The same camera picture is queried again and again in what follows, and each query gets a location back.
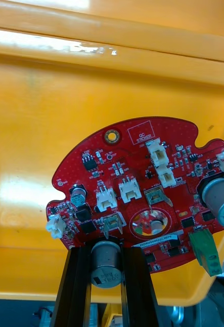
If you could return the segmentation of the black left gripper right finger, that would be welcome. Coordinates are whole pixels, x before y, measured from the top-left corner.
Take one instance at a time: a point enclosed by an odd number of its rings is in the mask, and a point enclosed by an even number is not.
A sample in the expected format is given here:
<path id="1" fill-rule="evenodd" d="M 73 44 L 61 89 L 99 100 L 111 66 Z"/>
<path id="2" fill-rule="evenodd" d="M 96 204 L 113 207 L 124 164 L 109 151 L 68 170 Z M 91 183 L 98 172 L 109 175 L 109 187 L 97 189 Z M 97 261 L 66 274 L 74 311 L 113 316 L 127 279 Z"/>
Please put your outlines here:
<path id="1" fill-rule="evenodd" d="M 123 326 L 160 326 L 157 300 L 141 248 L 121 247 Z"/>

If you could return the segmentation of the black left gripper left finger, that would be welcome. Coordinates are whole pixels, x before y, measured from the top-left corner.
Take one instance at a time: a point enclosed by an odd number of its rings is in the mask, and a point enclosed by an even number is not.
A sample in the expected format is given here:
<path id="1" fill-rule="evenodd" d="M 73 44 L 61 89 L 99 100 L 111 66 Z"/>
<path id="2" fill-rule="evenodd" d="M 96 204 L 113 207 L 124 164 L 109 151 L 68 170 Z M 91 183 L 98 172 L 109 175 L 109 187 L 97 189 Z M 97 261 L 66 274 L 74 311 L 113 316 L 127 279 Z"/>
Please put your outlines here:
<path id="1" fill-rule="evenodd" d="M 89 326 L 91 247 L 68 251 L 50 326 Z"/>

